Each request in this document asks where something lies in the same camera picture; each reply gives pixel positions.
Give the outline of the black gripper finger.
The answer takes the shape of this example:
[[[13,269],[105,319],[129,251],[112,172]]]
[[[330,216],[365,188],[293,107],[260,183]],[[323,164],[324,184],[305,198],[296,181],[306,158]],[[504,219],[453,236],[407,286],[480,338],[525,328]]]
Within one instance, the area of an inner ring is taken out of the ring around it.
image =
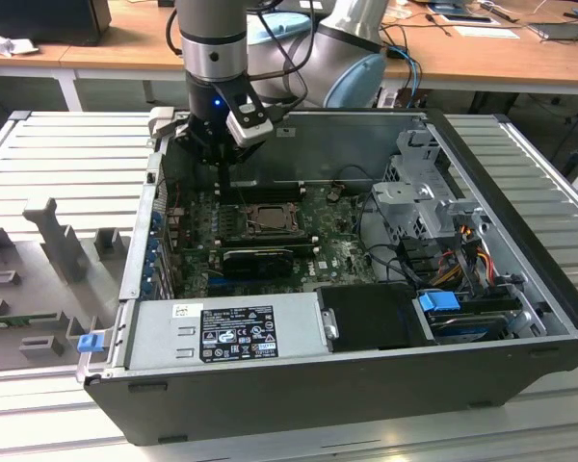
[[[253,144],[249,147],[240,147],[235,143],[228,144],[224,150],[224,194],[229,195],[231,191],[231,168],[243,164],[259,148],[261,143]]]
[[[211,121],[186,121],[176,129],[176,141],[196,161],[217,170],[215,192],[225,196],[224,129]]]

